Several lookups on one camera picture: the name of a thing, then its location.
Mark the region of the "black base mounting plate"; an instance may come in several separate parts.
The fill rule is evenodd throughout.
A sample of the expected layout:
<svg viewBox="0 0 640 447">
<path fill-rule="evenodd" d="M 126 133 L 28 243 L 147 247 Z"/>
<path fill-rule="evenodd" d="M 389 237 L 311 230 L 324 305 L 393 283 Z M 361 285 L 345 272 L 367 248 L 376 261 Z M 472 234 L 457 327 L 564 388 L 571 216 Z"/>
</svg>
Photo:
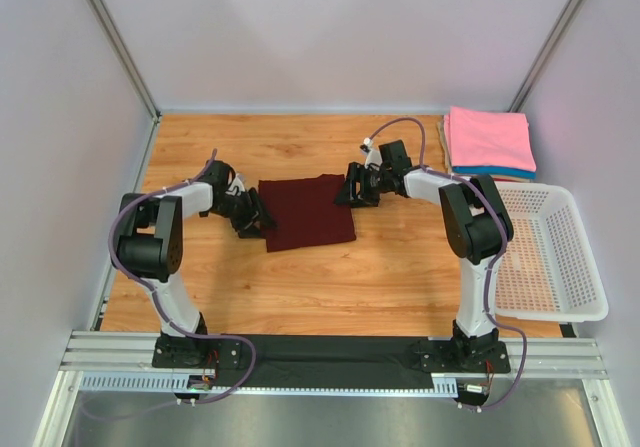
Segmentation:
<svg viewBox="0 0 640 447">
<path fill-rule="evenodd" d="M 244 375 L 245 387 L 309 389 L 419 389 L 432 385 L 435 373 L 484 376 L 511 371 L 504 342 L 499 353 L 475 368 L 430 365 L 423 356 L 425 337 L 246 335 L 216 338 L 211 368 L 216 386 L 231 386 Z"/>
</svg>

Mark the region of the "blue folded t-shirt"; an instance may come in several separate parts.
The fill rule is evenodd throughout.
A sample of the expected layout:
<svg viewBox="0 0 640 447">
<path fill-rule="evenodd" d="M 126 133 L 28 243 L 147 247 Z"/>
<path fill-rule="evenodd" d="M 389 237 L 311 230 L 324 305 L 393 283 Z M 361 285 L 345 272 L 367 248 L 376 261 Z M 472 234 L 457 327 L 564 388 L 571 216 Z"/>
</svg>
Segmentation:
<svg viewBox="0 0 640 447">
<path fill-rule="evenodd" d="M 536 177 L 535 171 L 522 170 L 511 167 L 503 167 L 503 166 L 454 166 L 452 171 L 457 174 L 464 175 L 480 175 L 480 174 L 488 174 L 488 175 L 497 175 L 497 176 L 508 176 L 508 177 L 517 177 L 521 179 L 533 180 Z"/>
</svg>

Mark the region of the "right aluminium frame post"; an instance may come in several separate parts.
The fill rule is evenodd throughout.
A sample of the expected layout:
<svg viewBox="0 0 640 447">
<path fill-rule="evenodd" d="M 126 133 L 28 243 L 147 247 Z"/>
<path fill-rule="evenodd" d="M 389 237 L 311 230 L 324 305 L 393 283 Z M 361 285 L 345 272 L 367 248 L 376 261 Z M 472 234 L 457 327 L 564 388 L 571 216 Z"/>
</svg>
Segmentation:
<svg viewBox="0 0 640 447">
<path fill-rule="evenodd" d="M 522 110 L 585 2 L 586 0 L 567 0 L 565 2 L 509 104 L 508 111 L 510 113 Z"/>
</svg>

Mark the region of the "left aluminium frame post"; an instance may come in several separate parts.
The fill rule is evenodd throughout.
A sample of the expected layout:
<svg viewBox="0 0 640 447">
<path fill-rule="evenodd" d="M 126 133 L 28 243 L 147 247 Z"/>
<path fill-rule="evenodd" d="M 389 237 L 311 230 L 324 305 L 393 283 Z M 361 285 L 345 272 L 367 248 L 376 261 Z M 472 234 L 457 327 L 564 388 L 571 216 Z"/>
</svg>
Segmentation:
<svg viewBox="0 0 640 447">
<path fill-rule="evenodd" d="M 133 89 L 144 105 L 146 111 L 154 121 L 161 117 L 161 110 L 144 81 L 119 28 L 105 2 L 105 0 L 86 0 L 96 20 L 104 32 L 116 57 L 124 69 Z"/>
</svg>

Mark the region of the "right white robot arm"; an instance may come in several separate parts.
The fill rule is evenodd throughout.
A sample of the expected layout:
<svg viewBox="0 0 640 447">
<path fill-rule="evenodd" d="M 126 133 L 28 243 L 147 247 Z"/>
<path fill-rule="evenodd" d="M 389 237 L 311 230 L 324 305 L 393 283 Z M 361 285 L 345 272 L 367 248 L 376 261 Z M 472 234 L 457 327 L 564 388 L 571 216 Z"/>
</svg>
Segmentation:
<svg viewBox="0 0 640 447">
<path fill-rule="evenodd" d="M 384 193 L 427 201 L 441 208 L 446 238 L 460 261 L 460 305 L 448 341 L 429 341 L 423 356 L 430 365 L 485 365 L 499 353 L 493 317 L 496 279 L 513 226 L 493 179 L 487 175 L 454 178 L 412 164 L 400 140 L 360 146 L 365 162 L 349 164 L 337 205 L 376 207 Z"/>
</svg>

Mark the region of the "maroon t-shirt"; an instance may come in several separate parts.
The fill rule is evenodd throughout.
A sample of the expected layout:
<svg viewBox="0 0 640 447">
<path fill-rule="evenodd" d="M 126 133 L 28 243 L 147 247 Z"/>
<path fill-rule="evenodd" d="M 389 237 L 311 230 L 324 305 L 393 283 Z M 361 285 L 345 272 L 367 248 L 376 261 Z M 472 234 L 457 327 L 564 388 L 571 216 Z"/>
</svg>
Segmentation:
<svg viewBox="0 0 640 447">
<path fill-rule="evenodd" d="M 275 226 L 262 233 L 269 253 L 352 242 L 356 239 L 351 208 L 334 203 L 345 177 L 261 180 L 258 193 Z"/>
</svg>

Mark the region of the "aluminium frame post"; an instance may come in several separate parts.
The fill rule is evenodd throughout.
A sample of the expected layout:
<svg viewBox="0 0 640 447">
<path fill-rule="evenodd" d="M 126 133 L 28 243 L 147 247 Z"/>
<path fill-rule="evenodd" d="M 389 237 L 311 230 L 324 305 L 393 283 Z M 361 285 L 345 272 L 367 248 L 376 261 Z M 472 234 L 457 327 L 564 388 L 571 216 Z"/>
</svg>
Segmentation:
<svg viewBox="0 0 640 447">
<path fill-rule="evenodd" d="M 86 0 L 96 20 L 104 32 L 116 57 L 124 69 L 133 89 L 144 105 L 146 111 L 154 121 L 161 117 L 161 110 L 144 81 L 119 28 L 105 2 L 105 0 Z"/>
<path fill-rule="evenodd" d="M 508 111 L 510 113 L 522 110 L 585 2 L 586 0 L 567 0 L 565 2 L 509 104 Z"/>
</svg>

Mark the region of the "white plastic basket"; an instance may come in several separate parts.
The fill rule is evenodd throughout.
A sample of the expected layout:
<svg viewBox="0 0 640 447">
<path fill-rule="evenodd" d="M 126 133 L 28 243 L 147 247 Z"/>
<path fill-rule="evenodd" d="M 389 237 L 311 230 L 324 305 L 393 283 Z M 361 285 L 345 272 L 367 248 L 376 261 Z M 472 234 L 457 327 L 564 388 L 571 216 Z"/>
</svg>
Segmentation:
<svg viewBox="0 0 640 447">
<path fill-rule="evenodd" d="M 496 313 L 558 323 L 605 319 L 606 294 L 571 193 L 540 183 L 496 186 L 514 229 L 497 274 Z"/>
</svg>

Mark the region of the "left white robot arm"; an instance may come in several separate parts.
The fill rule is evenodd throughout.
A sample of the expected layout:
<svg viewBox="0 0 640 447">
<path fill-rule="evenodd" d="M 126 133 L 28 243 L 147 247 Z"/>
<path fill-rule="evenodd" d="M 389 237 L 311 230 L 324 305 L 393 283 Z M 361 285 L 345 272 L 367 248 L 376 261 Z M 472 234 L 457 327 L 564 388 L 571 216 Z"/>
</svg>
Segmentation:
<svg viewBox="0 0 640 447">
<path fill-rule="evenodd" d="M 190 300 L 181 274 L 184 221 L 214 214 L 228 220 L 241 239 L 262 236 L 276 225 L 254 188 L 246 188 L 233 167 L 209 159 L 195 177 L 150 193 L 123 195 L 109 231 L 113 267 L 146 291 L 161 332 L 152 365 L 211 368 L 216 338 Z"/>
</svg>

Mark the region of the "pink folded t-shirt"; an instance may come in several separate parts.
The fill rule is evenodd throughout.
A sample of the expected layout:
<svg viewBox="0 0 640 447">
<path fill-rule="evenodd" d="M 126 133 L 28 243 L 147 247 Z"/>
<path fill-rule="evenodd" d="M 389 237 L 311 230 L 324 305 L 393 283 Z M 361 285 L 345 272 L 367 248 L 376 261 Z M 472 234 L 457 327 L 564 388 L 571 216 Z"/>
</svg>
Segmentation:
<svg viewBox="0 0 640 447">
<path fill-rule="evenodd" d="M 454 167 L 506 167 L 535 173 L 529 122 L 523 113 L 453 106 L 445 135 Z"/>
</svg>

